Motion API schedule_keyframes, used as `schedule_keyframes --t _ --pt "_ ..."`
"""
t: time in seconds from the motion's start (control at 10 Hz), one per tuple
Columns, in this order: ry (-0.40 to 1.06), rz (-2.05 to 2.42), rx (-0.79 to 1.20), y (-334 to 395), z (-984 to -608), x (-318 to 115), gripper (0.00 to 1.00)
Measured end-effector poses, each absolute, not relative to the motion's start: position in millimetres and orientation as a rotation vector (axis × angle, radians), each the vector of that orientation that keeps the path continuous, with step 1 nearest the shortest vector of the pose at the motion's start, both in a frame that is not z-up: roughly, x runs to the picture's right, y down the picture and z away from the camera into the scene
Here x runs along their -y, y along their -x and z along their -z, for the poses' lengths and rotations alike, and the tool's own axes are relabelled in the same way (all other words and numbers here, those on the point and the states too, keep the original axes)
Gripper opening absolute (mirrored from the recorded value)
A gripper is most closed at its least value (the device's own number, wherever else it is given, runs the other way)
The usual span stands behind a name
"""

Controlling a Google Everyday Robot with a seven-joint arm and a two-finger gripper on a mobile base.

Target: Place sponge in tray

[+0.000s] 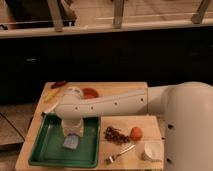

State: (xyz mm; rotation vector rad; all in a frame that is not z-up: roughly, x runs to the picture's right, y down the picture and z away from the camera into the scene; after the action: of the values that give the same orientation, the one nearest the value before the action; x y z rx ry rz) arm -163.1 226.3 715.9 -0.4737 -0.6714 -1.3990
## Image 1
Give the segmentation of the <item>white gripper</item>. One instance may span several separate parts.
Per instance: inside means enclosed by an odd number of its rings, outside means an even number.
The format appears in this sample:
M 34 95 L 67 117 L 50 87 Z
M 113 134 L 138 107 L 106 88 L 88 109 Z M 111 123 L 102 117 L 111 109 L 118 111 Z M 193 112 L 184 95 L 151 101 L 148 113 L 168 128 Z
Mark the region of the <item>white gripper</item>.
M 76 134 L 80 137 L 83 136 L 84 133 L 84 121 L 82 118 L 80 119 L 63 119 L 61 122 L 63 134 L 65 136 Z

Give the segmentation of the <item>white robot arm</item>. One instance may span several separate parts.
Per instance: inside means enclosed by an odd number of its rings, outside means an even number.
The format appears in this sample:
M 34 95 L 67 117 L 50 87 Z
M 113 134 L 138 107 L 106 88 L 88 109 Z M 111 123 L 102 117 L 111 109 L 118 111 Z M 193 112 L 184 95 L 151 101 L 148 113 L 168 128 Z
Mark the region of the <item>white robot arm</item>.
M 137 89 L 84 99 L 77 87 L 65 90 L 55 108 L 68 129 L 83 117 L 165 116 L 164 171 L 213 171 L 213 86 L 202 82 Z

